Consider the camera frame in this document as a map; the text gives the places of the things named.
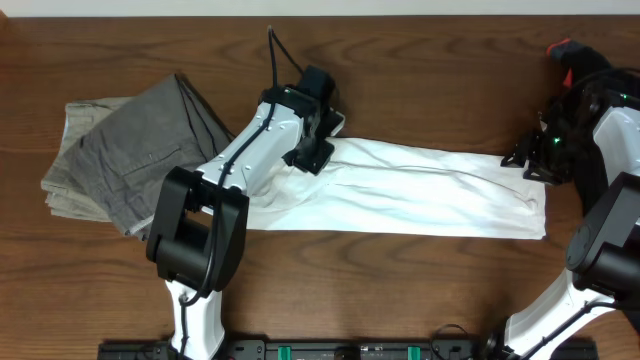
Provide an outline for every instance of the folded white fabric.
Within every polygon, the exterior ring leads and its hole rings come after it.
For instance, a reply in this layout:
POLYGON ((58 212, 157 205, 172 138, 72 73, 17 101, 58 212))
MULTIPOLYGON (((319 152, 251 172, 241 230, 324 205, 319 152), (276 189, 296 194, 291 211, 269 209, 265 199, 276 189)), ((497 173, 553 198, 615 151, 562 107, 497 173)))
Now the folded white fabric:
POLYGON ((251 197, 248 228, 541 239, 544 185, 491 155, 330 139, 318 175, 284 163, 251 197))

